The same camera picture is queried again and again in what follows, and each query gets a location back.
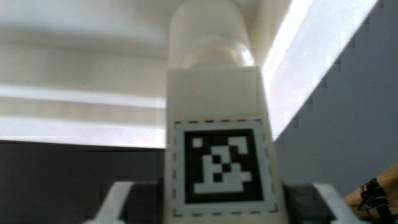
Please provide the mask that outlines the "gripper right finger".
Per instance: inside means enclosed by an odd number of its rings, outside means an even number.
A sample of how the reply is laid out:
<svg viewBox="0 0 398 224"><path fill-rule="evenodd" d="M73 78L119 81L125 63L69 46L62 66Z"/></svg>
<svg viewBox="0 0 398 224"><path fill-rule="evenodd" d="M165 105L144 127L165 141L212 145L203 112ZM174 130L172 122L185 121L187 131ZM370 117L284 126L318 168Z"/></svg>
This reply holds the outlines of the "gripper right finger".
<svg viewBox="0 0 398 224"><path fill-rule="evenodd" d="M363 224L331 184L284 186L290 224Z"/></svg>

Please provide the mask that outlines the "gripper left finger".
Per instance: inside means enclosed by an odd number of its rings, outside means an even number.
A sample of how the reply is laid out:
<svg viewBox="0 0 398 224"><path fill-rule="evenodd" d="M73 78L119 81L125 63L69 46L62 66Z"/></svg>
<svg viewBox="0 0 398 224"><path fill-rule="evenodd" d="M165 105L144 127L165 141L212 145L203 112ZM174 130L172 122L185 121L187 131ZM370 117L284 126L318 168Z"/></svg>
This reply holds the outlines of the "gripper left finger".
<svg viewBox="0 0 398 224"><path fill-rule="evenodd" d="M157 182L112 184L94 217L82 224L160 224L162 198Z"/></svg>

